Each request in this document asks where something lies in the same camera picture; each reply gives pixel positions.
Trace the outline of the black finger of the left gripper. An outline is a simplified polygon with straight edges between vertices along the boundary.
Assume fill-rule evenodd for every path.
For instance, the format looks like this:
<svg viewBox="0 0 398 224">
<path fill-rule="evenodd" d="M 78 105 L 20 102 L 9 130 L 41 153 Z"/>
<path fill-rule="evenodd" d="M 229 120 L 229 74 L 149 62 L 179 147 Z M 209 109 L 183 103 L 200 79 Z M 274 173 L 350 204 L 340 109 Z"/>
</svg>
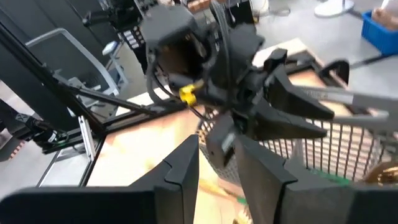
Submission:
<svg viewBox="0 0 398 224">
<path fill-rule="evenodd" d="M 312 119 L 333 119 L 335 112 L 294 86 L 284 65 L 278 65 L 270 74 L 266 98 L 276 109 Z"/>
<path fill-rule="evenodd" d="M 252 105 L 247 112 L 246 136 L 256 141 L 273 139 L 316 139 L 326 136 L 327 131 L 304 118 L 273 108 L 266 100 Z"/>
</svg>

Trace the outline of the silver metal bracket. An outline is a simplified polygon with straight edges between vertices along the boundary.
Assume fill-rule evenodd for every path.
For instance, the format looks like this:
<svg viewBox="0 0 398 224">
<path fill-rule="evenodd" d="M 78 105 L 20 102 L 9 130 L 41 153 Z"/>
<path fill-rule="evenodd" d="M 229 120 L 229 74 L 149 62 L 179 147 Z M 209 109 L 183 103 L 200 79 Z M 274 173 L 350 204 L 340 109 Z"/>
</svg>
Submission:
<svg viewBox="0 0 398 224">
<path fill-rule="evenodd" d="M 86 155 L 88 156 L 90 161 L 94 161 L 95 159 L 95 144 L 93 140 L 93 136 L 91 133 L 91 128 L 88 120 L 84 116 L 78 117 L 78 122 L 80 125 L 81 136 L 83 138 L 83 143 L 85 145 Z"/>
</svg>

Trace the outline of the black frame strut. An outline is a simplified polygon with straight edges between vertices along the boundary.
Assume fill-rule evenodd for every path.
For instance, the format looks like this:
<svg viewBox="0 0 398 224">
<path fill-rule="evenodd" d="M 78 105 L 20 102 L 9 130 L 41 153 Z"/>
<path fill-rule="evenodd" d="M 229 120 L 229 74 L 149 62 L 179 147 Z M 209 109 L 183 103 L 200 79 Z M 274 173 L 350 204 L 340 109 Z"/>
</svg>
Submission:
<svg viewBox="0 0 398 224">
<path fill-rule="evenodd" d="M 114 106 L 120 106 L 129 109 L 130 112 L 135 110 L 144 114 L 155 114 L 160 111 L 160 106 L 155 104 L 148 106 L 137 105 L 129 101 L 119 100 L 115 97 L 69 84 L 57 72 L 49 69 L 46 64 L 41 63 L 34 54 L 30 52 L 27 46 L 15 37 L 15 35 L 1 22 L 0 44 L 7 49 L 19 63 L 28 69 L 44 87 L 51 91 L 66 107 L 74 112 L 76 116 L 84 116 L 88 120 L 94 134 L 100 135 L 105 132 L 106 128 L 103 126 L 103 122 L 99 121 L 75 95 L 87 96 Z"/>
</svg>

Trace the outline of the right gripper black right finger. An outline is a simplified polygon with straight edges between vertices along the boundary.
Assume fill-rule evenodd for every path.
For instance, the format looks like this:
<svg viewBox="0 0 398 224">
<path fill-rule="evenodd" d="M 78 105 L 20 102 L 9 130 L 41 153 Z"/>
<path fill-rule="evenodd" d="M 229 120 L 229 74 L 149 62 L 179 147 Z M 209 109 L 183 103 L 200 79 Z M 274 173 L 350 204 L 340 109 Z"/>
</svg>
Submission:
<svg viewBox="0 0 398 224">
<path fill-rule="evenodd" d="M 254 224 L 398 224 L 398 186 L 337 184 L 246 136 L 235 155 Z"/>
</svg>

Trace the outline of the grey mesh cutlery basket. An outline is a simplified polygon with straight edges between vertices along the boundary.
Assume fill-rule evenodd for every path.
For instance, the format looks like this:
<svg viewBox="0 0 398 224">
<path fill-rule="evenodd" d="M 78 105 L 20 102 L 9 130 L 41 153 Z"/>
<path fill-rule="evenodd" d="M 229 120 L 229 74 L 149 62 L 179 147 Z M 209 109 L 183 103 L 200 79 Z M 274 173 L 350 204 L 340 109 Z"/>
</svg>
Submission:
<svg viewBox="0 0 398 224">
<path fill-rule="evenodd" d="M 398 161 L 398 97 L 335 87 L 301 89 L 334 111 L 331 121 L 308 120 L 325 129 L 326 137 L 274 139 L 261 146 L 339 182 L 360 180 L 379 163 Z"/>
</svg>

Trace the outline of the black button box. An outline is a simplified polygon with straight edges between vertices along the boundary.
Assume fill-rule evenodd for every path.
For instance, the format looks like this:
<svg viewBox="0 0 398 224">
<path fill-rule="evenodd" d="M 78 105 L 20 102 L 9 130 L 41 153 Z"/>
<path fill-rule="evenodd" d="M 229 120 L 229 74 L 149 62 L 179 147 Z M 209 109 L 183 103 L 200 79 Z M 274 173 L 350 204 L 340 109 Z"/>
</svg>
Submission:
<svg viewBox="0 0 398 224">
<path fill-rule="evenodd" d="M 139 26 L 132 26 L 118 31 L 118 35 L 131 50 L 138 49 L 140 47 L 145 48 L 146 42 L 141 34 L 141 28 Z"/>
</svg>

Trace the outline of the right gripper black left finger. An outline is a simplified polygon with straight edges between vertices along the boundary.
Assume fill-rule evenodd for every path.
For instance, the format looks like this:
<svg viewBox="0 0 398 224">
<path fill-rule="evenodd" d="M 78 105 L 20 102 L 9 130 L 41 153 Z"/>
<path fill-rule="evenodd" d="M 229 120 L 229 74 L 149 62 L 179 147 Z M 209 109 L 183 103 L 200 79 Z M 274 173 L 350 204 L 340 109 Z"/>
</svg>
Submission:
<svg viewBox="0 0 398 224">
<path fill-rule="evenodd" d="M 29 187 L 0 200 L 0 224 L 193 224 L 198 136 L 124 187 Z"/>
</svg>

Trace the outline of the grey office chair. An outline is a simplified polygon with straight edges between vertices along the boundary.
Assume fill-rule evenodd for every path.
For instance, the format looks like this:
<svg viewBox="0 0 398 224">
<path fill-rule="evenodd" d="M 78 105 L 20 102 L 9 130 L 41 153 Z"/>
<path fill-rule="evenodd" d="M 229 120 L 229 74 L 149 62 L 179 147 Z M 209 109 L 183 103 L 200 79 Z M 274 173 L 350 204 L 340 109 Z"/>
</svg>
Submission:
<svg viewBox="0 0 398 224">
<path fill-rule="evenodd" d="M 107 95 L 118 96 L 120 87 L 106 67 L 64 28 L 56 28 L 25 43 L 50 69 L 66 80 L 76 78 L 88 88 L 100 86 Z"/>
</svg>

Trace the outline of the black frame clamp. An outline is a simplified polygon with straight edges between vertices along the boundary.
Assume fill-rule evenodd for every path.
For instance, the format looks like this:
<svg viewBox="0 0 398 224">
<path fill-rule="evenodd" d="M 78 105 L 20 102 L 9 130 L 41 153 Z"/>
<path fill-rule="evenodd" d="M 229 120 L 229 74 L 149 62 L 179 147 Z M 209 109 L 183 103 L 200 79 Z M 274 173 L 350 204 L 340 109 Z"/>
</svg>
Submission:
<svg viewBox="0 0 398 224">
<path fill-rule="evenodd" d="M 319 72 L 318 76 L 327 85 L 340 86 L 340 82 L 348 85 L 349 82 L 349 63 L 346 60 L 335 60 L 325 65 Z"/>
</svg>

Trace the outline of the gold spoon with green handle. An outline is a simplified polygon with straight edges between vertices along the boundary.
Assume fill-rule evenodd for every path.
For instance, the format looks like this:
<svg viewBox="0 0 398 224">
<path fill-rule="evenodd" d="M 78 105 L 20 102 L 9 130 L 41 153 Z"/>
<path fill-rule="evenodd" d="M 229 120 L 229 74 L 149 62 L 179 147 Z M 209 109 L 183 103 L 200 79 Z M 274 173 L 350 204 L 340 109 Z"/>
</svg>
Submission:
<svg viewBox="0 0 398 224">
<path fill-rule="evenodd" d="M 398 185 L 398 161 L 387 161 L 378 164 L 364 177 L 368 184 Z"/>
</svg>

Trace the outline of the white round stand base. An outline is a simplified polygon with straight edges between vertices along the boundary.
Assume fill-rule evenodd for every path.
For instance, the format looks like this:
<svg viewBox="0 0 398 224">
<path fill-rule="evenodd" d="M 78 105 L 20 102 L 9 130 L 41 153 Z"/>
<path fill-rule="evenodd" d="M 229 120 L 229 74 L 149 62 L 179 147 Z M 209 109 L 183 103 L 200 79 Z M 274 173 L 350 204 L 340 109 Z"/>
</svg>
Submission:
<svg viewBox="0 0 398 224">
<path fill-rule="evenodd" d="M 354 8 L 353 0 L 327 0 L 314 9 L 314 15 L 320 18 L 340 16 Z"/>
</svg>

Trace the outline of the blue plastic bin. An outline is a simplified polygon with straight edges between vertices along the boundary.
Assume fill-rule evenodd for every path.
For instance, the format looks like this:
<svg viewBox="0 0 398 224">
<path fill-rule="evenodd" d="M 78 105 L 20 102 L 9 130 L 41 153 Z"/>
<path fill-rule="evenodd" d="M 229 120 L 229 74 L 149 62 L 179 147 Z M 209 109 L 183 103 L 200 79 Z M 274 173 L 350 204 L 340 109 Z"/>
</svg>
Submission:
<svg viewBox="0 0 398 224">
<path fill-rule="evenodd" d="M 371 19 L 372 11 L 362 13 L 361 36 L 382 55 L 398 54 L 398 30 L 389 30 Z"/>
</svg>

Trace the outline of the brown wicker tray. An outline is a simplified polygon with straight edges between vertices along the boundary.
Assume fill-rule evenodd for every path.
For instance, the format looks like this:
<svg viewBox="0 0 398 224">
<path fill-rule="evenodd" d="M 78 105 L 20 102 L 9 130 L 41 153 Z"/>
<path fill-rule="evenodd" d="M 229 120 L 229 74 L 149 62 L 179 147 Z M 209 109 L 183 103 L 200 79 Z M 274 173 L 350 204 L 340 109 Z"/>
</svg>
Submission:
<svg viewBox="0 0 398 224">
<path fill-rule="evenodd" d="M 389 30 L 398 30 L 398 0 L 383 0 L 371 11 L 371 18 Z"/>
</svg>

